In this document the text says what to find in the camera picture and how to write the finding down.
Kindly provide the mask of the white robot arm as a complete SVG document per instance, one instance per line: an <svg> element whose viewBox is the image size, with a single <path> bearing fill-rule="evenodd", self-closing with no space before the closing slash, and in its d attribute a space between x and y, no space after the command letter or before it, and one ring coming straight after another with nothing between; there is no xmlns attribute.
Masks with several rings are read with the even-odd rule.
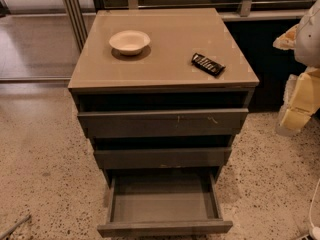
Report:
<svg viewBox="0 0 320 240"><path fill-rule="evenodd" d="M295 60L306 66L299 76L289 76L279 110L276 132L292 136L299 133L320 108L320 0L298 24L277 37L273 46L293 50Z"/></svg>

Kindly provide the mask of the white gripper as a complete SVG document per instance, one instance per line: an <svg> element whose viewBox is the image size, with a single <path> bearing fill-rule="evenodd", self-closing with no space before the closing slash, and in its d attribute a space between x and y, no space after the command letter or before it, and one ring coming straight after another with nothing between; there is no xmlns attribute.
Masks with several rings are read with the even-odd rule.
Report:
<svg viewBox="0 0 320 240"><path fill-rule="evenodd" d="M298 25L292 26L273 42L280 50L294 50ZM320 108L320 69L308 67L299 76L291 74L286 82L284 104L279 112L279 127L299 132Z"/></svg>

